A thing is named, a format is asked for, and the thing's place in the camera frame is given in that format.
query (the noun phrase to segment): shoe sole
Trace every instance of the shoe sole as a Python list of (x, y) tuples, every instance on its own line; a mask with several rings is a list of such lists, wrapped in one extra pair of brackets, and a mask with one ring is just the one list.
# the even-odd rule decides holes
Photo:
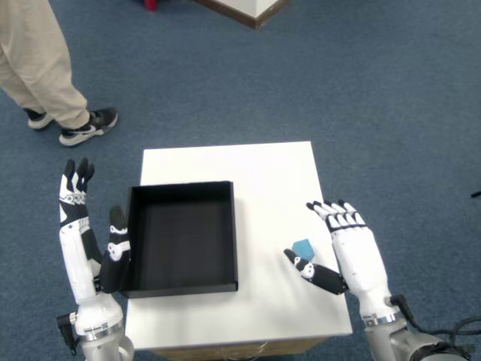
[(59, 141), (62, 145), (65, 145), (66, 147), (73, 147), (74, 145), (83, 143), (84, 141), (88, 141), (90, 138), (103, 135), (109, 130), (111, 130), (117, 123), (117, 118), (119, 114), (115, 115), (115, 118), (112, 120), (112, 123), (110, 123), (109, 126), (105, 126), (104, 128), (100, 128), (96, 130), (95, 132), (88, 133), (88, 134), (79, 134), (76, 137), (72, 139), (65, 138), (63, 135), (60, 135)]
[(30, 129), (41, 130), (41, 129), (45, 128), (46, 126), (48, 126), (52, 120), (53, 120), (53, 118), (50, 115), (45, 114), (45, 116), (42, 120), (30, 120), (29, 119), (28, 125), (29, 125)]

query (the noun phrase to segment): robotic arm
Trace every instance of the robotic arm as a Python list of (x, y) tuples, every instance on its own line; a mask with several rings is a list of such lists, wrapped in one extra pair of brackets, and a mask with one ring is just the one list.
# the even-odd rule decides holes
[(391, 296), (386, 269), (372, 231), (349, 203), (307, 203), (331, 233), (341, 274), (308, 262), (294, 252), (285, 255), (302, 278), (334, 294), (349, 290), (359, 300), (371, 354), (375, 361), (462, 361), (469, 355), (426, 333), (412, 333), (401, 316), (404, 299)]
[(71, 326), (80, 337), (89, 361), (125, 361), (133, 346), (123, 335), (123, 313), (111, 293), (122, 286), (130, 261), (127, 222), (120, 207), (110, 210), (110, 240), (102, 257), (90, 229), (86, 208), (87, 184), (95, 169), (82, 159), (77, 170), (68, 160), (59, 193), (60, 244), (68, 279), (79, 308), (57, 318), (65, 342), (76, 354)]

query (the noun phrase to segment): person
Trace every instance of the person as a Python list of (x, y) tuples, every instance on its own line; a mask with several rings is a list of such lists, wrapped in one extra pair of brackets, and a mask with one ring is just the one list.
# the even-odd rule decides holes
[(71, 82), (71, 60), (48, 0), (0, 0), (0, 86), (28, 115), (31, 129), (55, 120), (74, 146), (115, 126), (114, 108), (89, 112)]

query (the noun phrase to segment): blue carpet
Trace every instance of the blue carpet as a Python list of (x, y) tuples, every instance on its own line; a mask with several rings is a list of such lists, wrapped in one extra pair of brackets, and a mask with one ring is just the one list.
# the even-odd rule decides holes
[[(187, 0), (153, 14), (134, 0), (51, 3), (74, 84), (120, 122), (67, 149), (0, 95), (0, 360), (70, 359), (55, 324), (75, 309), (58, 239), (66, 159), (97, 167), (89, 210), (103, 250), (108, 208), (126, 206), (155, 147), (311, 140), (325, 198), (360, 210), (418, 322), (481, 314), (481, 199), (469, 198), (481, 190), (479, 2), (292, 0), (258, 31)], [(348, 306), (354, 335), (265, 360), (369, 359)]]

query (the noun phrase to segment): sneaker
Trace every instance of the sneaker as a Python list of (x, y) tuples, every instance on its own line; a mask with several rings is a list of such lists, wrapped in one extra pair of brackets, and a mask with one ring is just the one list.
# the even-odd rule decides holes
[(117, 111), (113, 108), (91, 111), (89, 122), (77, 129), (62, 128), (59, 141), (67, 147), (77, 145), (94, 137), (108, 132), (117, 123)]
[(50, 124), (53, 118), (47, 113), (37, 113), (32, 109), (23, 109), (29, 116), (29, 128), (40, 130), (45, 128)]

